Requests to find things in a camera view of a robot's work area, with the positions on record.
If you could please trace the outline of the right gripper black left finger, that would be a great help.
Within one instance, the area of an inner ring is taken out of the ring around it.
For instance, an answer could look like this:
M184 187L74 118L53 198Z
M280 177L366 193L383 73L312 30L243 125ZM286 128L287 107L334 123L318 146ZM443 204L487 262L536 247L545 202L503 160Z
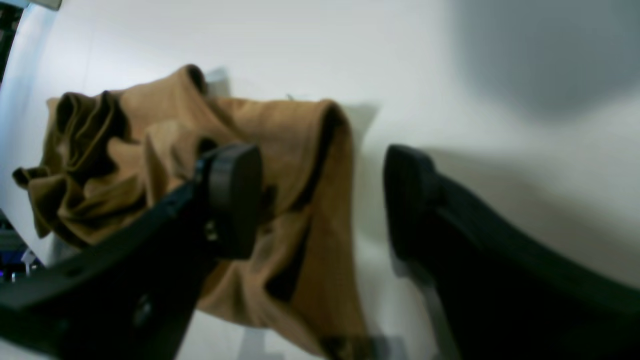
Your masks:
M204 153L131 224L2 285L2 339L58 360L172 360L208 274L252 255L262 178L256 145Z

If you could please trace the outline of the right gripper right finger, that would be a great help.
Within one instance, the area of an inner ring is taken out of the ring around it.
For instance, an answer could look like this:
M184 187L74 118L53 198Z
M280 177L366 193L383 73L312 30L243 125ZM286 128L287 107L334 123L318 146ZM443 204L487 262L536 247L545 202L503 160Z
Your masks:
M464 360L637 360L639 291L537 243L427 153L387 148L391 248Z

